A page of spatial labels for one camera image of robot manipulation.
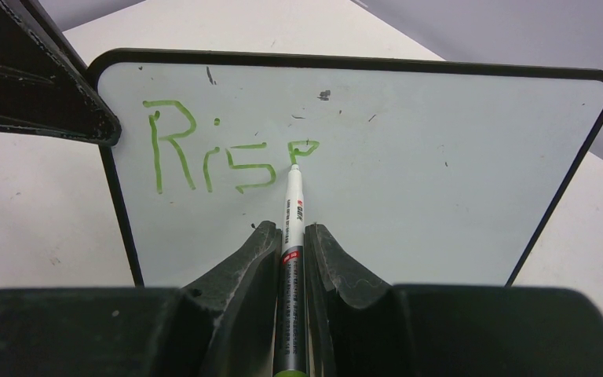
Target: white marker barrel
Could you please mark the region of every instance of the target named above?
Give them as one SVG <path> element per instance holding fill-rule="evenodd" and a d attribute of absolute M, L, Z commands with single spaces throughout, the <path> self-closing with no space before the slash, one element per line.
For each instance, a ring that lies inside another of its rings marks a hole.
<path fill-rule="evenodd" d="M 304 194 L 302 173 L 293 165 L 287 174 L 283 214 L 283 253 L 276 307 L 274 377 L 308 374 L 306 294 L 304 279 Z"/>

